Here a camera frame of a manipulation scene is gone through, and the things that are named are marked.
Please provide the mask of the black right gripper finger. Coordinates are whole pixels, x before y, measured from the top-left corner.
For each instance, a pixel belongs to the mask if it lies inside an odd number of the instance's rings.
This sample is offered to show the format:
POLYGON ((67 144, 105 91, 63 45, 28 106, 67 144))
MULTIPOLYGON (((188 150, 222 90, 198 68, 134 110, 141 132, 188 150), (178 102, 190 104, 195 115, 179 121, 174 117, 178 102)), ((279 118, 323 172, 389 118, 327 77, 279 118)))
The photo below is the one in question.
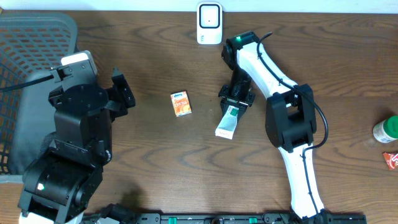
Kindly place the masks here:
POLYGON ((239 112, 238 112, 238 120, 241 119, 241 117, 243 116, 243 114, 246 112, 247 108, 248 108, 248 105, 239 105, 239 106, 238 106, 238 109, 239 109, 239 112))
POLYGON ((230 103, 227 98, 222 98, 220 101, 222 115, 224 116, 230 106, 230 103))

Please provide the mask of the white green carton box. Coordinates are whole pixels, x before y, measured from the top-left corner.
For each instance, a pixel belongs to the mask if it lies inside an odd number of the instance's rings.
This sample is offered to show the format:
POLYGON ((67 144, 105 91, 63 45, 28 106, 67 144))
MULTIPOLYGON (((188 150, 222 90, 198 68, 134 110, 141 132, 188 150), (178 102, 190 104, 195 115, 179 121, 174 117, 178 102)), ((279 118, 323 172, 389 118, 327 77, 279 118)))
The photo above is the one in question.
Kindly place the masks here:
POLYGON ((232 139, 236 126, 238 124, 239 108, 228 106, 226 113, 223 115, 219 125, 215 130, 215 136, 232 139))

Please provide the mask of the green lidded white jar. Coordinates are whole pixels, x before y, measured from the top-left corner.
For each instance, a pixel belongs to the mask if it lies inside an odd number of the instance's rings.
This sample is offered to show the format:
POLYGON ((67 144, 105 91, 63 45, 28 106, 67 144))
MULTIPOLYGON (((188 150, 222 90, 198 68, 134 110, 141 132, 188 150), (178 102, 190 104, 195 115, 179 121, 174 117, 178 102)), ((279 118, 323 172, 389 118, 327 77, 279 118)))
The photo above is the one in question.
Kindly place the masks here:
POLYGON ((391 116, 375 125, 373 127, 373 136, 381 143, 397 140, 397 116, 391 116))

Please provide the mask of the orange snack bar wrapper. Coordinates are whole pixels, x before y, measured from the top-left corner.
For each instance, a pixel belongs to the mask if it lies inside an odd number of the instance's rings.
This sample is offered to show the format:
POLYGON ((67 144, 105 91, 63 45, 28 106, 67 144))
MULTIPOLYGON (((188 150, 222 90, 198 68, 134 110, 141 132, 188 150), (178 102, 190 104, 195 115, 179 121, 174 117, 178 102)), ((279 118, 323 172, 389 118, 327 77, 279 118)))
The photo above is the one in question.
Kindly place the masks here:
POLYGON ((397 168, 397 165, 398 165, 398 153, 397 152, 393 152, 393 153, 384 152, 382 155, 385 159, 385 162, 386 162, 389 170, 394 170, 395 168, 397 168))

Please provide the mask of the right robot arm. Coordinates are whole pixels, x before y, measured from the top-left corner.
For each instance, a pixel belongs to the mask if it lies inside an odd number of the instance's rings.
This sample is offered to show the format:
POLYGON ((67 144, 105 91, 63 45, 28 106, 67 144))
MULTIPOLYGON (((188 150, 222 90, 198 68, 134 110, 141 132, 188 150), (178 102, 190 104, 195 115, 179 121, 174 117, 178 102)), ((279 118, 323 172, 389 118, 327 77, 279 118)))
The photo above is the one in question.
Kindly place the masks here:
POLYGON ((328 123, 310 86, 291 80, 267 54, 262 42, 269 36, 248 31, 226 40, 221 57, 233 74, 231 83, 218 93, 223 117, 215 135, 233 138, 239 120, 254 103, 251 84, 255 83, 266 99, 267 137, 281 153, 287 170, 292 211, 300 222, 322 223, 324 204, 317 189, 313 150, 325 141, 314 144, 316 115, 321 116, 324 127, 328 123))

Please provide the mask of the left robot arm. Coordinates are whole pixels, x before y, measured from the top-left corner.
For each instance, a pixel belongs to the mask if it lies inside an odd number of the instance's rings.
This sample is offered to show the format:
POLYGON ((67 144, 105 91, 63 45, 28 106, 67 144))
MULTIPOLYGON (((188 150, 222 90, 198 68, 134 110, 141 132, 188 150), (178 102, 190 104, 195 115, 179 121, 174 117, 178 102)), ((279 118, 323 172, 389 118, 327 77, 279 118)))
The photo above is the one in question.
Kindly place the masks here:
POLYGON ((113 157, 111 124, 136 104, 118 68, 111 79, 108 89, 93 80, 49 93, 55 132, 22 176, 19 223, 81 222, 103 180, 103 167, 113 157))

